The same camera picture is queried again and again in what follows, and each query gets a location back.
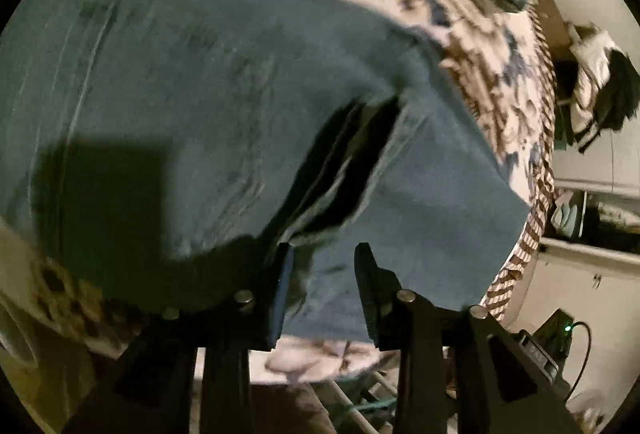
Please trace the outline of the blue denim jeans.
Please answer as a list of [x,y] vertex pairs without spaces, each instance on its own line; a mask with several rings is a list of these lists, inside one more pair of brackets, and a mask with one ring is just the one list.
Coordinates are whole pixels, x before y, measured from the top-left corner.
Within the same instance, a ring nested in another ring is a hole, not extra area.
[[357,244],[478,302],[527,206],[426,37],[340,0],[23,0],[1,214],[105,295],[202,309],[296,262],[284,330],[364,340]]

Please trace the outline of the brown checkered blanket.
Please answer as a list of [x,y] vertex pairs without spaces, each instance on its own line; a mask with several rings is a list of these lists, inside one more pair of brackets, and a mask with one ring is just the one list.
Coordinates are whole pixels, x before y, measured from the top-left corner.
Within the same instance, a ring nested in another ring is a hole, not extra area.
[[507,324],[509,305],[515,293],[524,292],[521,281],[526,268],[537,255],[540,240],[544,234],[549,211],[552,206],[554,180],[551,168],[554,131],[554,87],[555,73],[551,62],[549,46],[544,38],[539,16],[534,6],[527,8],[529,24],[534,35],[534,72],[537,77],[539,115],[537,122],[541,131],[534,140],[536,159],[528,162],[527,179],[533,183],[530,189],[529,212],[518,242],[506,262],[498,272],[494,282],[482,299],[482,304],[502,324]]

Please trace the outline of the white wardrobe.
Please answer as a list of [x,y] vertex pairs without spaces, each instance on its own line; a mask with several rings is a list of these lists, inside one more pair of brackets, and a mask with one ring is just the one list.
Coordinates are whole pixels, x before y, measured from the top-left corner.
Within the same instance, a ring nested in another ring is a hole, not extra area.
[[586,152],[552,154],[555,200],[541,253],[590,271],[593,290],[608,280],[639,281],[639,121],[603,131]]

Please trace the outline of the floral bed blanket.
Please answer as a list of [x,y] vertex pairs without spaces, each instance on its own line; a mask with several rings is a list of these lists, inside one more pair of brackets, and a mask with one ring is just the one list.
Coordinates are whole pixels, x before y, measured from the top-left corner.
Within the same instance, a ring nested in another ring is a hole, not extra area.
[[[539,98],[534,72],[534,35],[528,0],[520,12],[500,10],[491,0],[340,0],[415,30],[434,46],[439,68],[460,94],[511,190],[527,206],[528,162]],[[44,255],[33,239],[12,228],[1,214],[1,346],[23,366],[38,367],[42,356],[37,327],[117,356],[149,311],[109,297],[93,282],[74,276]],[[284,336],[277,348],[252,358],[260,383],[349,378],[391,364],[391,354],[367,339],[340,340]]]

